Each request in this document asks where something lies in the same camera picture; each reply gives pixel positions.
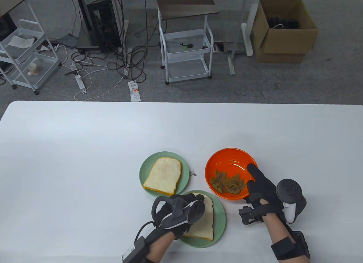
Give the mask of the person's right hand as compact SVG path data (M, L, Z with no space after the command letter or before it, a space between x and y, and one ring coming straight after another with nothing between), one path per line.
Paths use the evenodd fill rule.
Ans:
M262 221L262 217L267 214L283 217L283 205L277 196L276 185L266 178L256 165L248 164L246 168L254 179L246 184L248 196L245 201L252 205L248 219Z

